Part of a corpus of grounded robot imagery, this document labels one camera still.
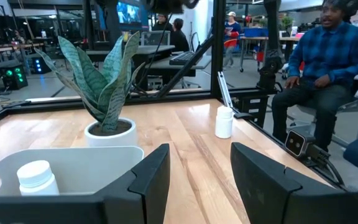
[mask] man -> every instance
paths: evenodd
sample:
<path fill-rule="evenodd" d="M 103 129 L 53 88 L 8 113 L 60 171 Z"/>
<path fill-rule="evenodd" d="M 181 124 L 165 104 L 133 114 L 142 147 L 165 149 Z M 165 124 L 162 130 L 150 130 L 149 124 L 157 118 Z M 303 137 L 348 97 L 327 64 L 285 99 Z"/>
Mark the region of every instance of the man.
<path fill-rule="evenodd" d="M 287 108 L 313 100 L 316 145 L 328 150 L 337 109 L 352 100 L 358 74 L 358 27 L 342 21 L 350 1 L 325 0 L 322 26 L 309 30 L 290 57 L 285 90 L 272 101 L 273 135 L 282 142 L 287 136 Z M 300 78 L 301 62 L 305 68 Z"/>
<path fill-rule="evenodd" d="M 187 52 L 189 51 L 189 43 L 186 40 L 185 34 L 181 31 L 183 27 L 183 19 L 175 19 L 173 21 L 173 33 L 171 34 L 171 44 L 175 46 L 173 52 Z"/>
<path fill-rule="evenodd" d="M 224 31 L 226 35 L 224 36 L 224 47 L 226 48 L 226 56 L 223 60 L 223 69 L 225 70 L 228 63 L 230 62 L 230 67 L 233 66 L 233 51 L 237 45 L 237 37 L 240 34 L 241 26 L 236 22 L 236 13 L 229 12 L 227 15 L 228 21 L 224 25 Z"/>
<path fill-rule="evenodd" d="M 167 24 L 167 28 L 165 28 L 165 30 L 170 31 L 172 33 L 173 27 L 172 27 L 171 23 L 169 23 L 169 21 L 168 21 L 168 16 L 159 14 L 158 21 L 154 24 L 152 30 L 153 31 L 158 31 L 158 30 L 163 31 L 166 24 Z"/>

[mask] white plastic bin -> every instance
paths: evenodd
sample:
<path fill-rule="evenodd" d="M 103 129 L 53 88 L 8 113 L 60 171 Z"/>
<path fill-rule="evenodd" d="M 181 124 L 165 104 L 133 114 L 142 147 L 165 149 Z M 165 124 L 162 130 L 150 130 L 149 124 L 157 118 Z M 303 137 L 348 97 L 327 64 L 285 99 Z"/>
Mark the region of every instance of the white plastic bin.
<path fill-rule="evenodd" d="M 28 149 L 0 161 L 0 196 L 20 196 L 16 172 L 37 160 L 49 162 L 60 195 L 93 194 L 144 158 L 139 147 Z"/>

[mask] white plant pot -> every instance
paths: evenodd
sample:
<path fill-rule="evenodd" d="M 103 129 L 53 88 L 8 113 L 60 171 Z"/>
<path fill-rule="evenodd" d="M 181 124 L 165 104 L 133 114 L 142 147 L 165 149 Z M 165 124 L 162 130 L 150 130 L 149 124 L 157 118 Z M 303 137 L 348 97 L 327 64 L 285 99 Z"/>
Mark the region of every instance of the white plant pot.
<path fill-rule="evenodd" d="M 135 122 L 127 118 L 118 118 L 118 120 L 130 123 L 131 128 L 124 133 L 113 136 L 95 136 L 89 132 L 89 130 L 98 123 L 95 121 L 85 128 L 86 145 L 88 147 L 137 146 L 137 131 Z"/>

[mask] wooden tabletop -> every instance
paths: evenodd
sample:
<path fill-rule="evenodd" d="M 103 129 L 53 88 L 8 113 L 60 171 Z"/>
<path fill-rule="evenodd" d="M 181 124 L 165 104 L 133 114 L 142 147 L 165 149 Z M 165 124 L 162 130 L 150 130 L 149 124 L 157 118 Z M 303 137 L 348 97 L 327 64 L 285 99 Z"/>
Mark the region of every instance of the wooden tabletop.
<path fill-rule="evenodd" d="M 268 40 L 268 37 L 241 37 L 241 39 L 245 40 Z M 282 41 L 299 41 L 300 38 L 297 37 L 281 37 L 280 40 Z"/>
<path fill-rule="evenodd" d="M 0 52 L 4 52 L 7 50 L 17 50 L 20 48 L 26 48 L 26 47 L 38 47 L 38 46 L 42 46 L 43 43 L 40 44 L 19 44 L 19 45 L 8 45 L 8 46 L 3 46 L 0 47 Z"/>
<path fill-rule="evenodd" d="M 232 175 L 233 141 L 327 184 L 244 120 L 234 120 L 231 139 L 217 138 L 219 106 L 213 99 L 122 109 L 123 117 L 136 122 L 145 156 L 163 143 L 170 145 L 165 223 L 250 223 Z M 84 129 L 92 121 L 86 110 L 10 115 L 0 121 L 0 160 L 21 149 L 85 146 Z"/>

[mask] man's hand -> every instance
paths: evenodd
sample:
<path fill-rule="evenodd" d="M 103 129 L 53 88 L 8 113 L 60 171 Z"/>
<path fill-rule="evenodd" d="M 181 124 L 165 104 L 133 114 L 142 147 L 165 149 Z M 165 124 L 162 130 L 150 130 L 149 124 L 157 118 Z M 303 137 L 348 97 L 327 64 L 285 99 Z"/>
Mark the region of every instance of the man's hand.
<path fill-rule="evenodd" d="M 299 85 L 299 77 L 288 77 L 284 88 L 292 88 L 294 85 Z"/>
<path fill-rule="evenodd" d="M 331 80 L 329 79 L 328 75 L 322 76 L 320 78 L 318 78 L 315 82 L 314 82 L 314 86 L 316 88 L 324 88 L 326 87 L 329 83 L 331 82 Z"/>

